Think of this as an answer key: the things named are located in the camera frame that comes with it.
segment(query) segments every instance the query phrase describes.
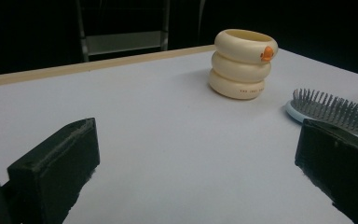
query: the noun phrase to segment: wooden trim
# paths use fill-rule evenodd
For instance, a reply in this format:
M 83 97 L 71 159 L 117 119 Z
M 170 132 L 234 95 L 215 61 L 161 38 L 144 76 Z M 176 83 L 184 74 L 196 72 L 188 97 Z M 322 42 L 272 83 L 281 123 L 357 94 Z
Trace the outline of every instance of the wooden trim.
M 69 75 L 73 73 L 92 71 L 92 70 L 126 65 L 131 63 L 143 63 L 143 62 L 149 62 L 154 60 L 179 57 L 188 54 L 201 53 L 211 50 L 214 50 L 214 45 L 201 46 L 201 47 L 188 48 L 188 49 L 167 50 L 167 51 L 161 51 L 156 53 L 141 54 L 141 55 L 135 55 L 135 56 L 129 56 L 123 58 L 102 60 L 102 61 L 91 62 L 91 63 L 76 63 L 76 64 L 70 64 L 70 65 L 64 65 L 58 67 L 3 74 L 0 75 L 0 85 L 30 81 L 40 78 Z

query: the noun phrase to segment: pen holder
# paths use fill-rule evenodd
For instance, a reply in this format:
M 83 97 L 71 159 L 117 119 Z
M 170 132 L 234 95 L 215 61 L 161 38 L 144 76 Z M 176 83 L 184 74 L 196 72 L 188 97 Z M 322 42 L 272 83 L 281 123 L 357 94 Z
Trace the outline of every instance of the pen holder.
M 278 52 L 277 42 L 257 32 L 229 29 L 216 36 L 214 45 L 210 86 L 234 99 L 250 100 L 260 95 L 271 70 L 270 61 Z

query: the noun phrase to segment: white table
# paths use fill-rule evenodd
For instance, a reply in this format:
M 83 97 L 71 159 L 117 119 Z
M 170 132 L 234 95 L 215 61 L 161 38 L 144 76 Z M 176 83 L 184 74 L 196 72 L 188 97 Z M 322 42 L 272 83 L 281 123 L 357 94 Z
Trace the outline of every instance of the white table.
M 358 103 L 358 74 L 280 49 L 251 101 L 208 86 L 214 47 L 0 76 L 0 183 L 64 125 L 96 118 L 101 164 L 65 223 L 352 223 L 295 166 L 294 89 Z

